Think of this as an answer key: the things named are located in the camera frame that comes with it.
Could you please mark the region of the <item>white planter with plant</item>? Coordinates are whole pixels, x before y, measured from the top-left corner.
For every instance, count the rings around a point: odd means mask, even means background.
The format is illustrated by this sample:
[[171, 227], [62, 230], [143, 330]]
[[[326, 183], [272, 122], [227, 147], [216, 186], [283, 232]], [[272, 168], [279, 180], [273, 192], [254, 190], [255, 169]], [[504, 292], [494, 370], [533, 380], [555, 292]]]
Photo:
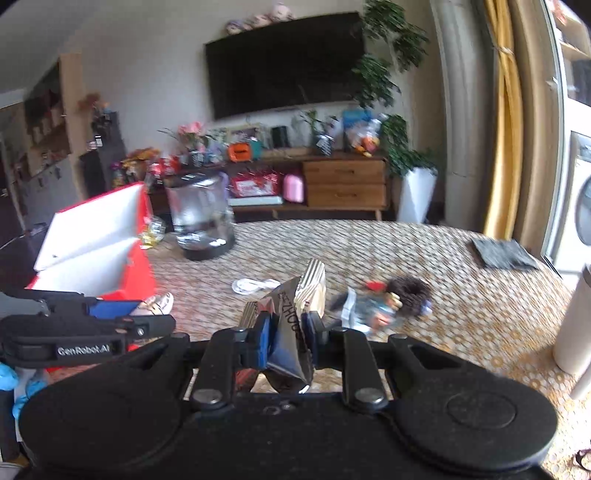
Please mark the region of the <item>white planter with plant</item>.
[[380, 140], [391, 175], [401, 180], [397, 220], [424, 223], [439, 173], [433, 152], [410, 146], [407, 122], [400, 115], [383, 116]]

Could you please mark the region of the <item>yellow curtain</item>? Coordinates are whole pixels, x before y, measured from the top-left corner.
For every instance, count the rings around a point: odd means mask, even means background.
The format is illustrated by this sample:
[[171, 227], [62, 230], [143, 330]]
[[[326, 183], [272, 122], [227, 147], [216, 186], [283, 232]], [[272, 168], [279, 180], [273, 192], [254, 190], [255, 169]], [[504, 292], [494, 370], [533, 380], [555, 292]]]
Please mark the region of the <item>yellow curtain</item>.
[[485, 2], [495, 47], [497, 124], [492, 187], [484, 233], [498, 240], [513, 236], [523, 166], [523, 100], [507, 0]]

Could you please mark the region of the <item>black cabinet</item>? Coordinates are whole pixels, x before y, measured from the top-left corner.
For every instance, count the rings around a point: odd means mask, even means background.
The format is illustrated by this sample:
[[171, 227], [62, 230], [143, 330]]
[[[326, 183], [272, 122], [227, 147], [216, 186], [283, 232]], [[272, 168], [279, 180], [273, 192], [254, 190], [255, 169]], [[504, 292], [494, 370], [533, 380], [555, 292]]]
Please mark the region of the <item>black cabinet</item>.
[[112, 188], [112, 165], [126, 156], [119, 127], [118, 113], [108, 111], [106, 116], [91, 123], [95, 147], [79, 157], [82, 178], [89, 198], [108, 192]]

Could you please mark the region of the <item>dark grey cloth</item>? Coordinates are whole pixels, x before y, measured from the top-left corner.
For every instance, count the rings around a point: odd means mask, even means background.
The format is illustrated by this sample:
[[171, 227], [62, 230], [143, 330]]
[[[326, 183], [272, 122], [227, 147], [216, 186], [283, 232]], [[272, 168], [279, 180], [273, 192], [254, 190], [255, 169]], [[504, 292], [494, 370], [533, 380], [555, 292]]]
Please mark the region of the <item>dark grey cloth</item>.
[[497, 270], [537, 270], [538, 263], [515, 240], [473, 239], [472, 244], [484, 267]]

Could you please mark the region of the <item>pink bag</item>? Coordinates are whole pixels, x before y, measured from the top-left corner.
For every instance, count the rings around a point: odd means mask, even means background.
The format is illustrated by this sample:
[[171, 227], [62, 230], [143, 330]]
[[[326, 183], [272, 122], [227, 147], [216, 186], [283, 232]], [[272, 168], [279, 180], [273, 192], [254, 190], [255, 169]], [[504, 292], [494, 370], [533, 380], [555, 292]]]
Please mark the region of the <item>pink bag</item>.
[[305, 201], [304, 178], [297, 174], [287, 174], [283, 177], [283, 199], [294, 204]]

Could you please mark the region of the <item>picture frame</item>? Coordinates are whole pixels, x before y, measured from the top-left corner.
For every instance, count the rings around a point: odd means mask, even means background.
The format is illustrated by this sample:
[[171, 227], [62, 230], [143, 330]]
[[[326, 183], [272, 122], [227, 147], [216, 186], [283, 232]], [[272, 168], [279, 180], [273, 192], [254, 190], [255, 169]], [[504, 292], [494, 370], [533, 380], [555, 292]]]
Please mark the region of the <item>picture frame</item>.
[[242, 143], [254, 140], [259, 142], [263, 149], [269, 149], [270, 128], [260, 123], [228, 127], [228, 143]]

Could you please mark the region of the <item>wooden tv sideboard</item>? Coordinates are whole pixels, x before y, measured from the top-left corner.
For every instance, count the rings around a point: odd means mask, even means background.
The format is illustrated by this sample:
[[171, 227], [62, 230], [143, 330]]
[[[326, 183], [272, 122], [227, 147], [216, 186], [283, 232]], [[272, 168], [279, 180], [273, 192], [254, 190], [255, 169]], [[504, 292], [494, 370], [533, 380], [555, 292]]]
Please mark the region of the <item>wooden tv sideboard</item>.
[[183, 166], [179, 172], [209, 173], [223, 171], [229, 176], [243, 172], [273, 171], [297, 174], [304, 180], [304, 201], [284, 200], [276, 205], [242, 203], [235, 213], [269, 213], [273, 218], [286, 212], [370, 212], [380, 221], [391, 206], [392, 182], [387, 161], [381, 157], [365, 157], [336, 153], [332, 157], [277, 156], [249, 162], [225, 162], [204, 167]]

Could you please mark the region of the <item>silver foil snack packet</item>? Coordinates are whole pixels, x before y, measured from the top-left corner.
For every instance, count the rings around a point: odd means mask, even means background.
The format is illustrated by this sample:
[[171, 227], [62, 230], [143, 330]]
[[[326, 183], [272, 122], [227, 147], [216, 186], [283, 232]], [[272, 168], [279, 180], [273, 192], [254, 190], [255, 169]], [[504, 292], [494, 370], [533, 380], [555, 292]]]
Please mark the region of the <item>silver foil snack packet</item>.
[[301, 276], [294, 277], [242, 310], [239, 328], [253, 327], [260, 313], [273, 315], [270, 323], [269, 358], [260, 370], [276, 392], [304, 393], [310, 388], [315, 367], [304, 340], [301, 318], [315, 312], [322, 320], [325, 313], [325, 264], [311, 259]]

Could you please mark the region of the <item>glass kettle black lid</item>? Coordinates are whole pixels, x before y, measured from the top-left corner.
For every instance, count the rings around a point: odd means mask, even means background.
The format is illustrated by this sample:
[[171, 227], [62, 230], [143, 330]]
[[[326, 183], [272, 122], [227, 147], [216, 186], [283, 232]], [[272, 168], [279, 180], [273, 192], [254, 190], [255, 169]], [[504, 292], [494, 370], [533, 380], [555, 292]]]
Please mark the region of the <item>glass kettle black lid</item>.
[[188, 260], [213, 259], [235, 246], [235, 215], [223, 172], [170, 176], [164, 187], [176, 241]]

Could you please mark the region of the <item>red white cardboard box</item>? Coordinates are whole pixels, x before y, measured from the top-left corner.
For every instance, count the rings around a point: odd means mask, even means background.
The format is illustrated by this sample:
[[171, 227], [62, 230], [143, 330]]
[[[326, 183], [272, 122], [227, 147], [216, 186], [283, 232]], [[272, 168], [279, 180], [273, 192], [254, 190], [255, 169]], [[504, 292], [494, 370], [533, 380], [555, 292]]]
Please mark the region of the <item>red white cardboard box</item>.
[[156, 281], [140, 240], [151, 216], [141, 182], [58, 211], [27, 288], [75, 292], [108, 303], [154, 296]]

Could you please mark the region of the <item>white tumbler cup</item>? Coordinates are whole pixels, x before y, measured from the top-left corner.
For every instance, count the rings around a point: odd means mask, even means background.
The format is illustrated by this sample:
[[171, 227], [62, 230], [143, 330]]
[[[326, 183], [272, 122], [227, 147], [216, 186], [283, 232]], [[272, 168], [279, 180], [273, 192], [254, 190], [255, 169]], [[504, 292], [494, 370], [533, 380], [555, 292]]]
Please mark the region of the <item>white tumbler cup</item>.
[[586, 265], [568, 304], [553, 348], [557, 366], [580, 375], [590, 364], [590, 266]]

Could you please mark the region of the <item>black wall television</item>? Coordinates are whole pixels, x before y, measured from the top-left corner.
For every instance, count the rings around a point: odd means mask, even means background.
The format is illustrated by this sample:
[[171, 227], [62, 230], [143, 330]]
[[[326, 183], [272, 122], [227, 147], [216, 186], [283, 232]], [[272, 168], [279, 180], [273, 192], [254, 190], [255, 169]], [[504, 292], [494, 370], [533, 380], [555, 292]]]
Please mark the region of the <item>black wall television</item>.
[[360, 89], [362, 18], [348, 12], [280, 22], [204, 45], [214, 119], [345, 102]]

